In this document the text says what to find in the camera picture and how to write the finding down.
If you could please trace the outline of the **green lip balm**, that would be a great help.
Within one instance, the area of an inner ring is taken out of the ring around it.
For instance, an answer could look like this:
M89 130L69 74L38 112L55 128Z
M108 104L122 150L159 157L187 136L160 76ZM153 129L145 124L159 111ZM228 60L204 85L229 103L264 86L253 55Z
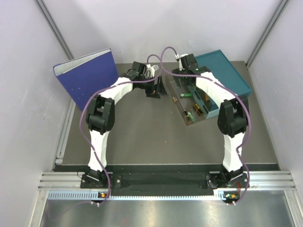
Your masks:
M194 120L193 115L191 114L191 112L185 111L185 118L187 119L188 122L192 122Z
M191 93L182 93L180 94L180 97L191 97L192 94Z

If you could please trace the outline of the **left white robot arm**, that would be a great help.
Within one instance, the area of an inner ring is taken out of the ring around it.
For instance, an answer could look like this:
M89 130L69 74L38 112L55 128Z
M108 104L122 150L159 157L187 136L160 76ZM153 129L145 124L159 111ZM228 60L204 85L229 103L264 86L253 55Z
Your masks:
M133 62L114 84L95 94L87 106L85 121L90 133L90 159L85 174L96 187L105 186L109 179L106 150L109 132L115 123L115 105L136 88L143 89L147 97L164 95L159 66Z

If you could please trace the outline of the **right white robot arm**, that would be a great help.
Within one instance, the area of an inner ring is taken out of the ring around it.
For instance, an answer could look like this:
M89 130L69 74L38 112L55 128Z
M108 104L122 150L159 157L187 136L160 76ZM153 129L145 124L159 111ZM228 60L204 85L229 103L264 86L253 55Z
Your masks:
M217 189L234 186L243 176L241 152L249 123L248 99L226 88L207 67L200 67L193 54L175 55L179 67L173 74L194 82L219 107L217 125L224 137L224 158L219 174L207 174L208 186Z

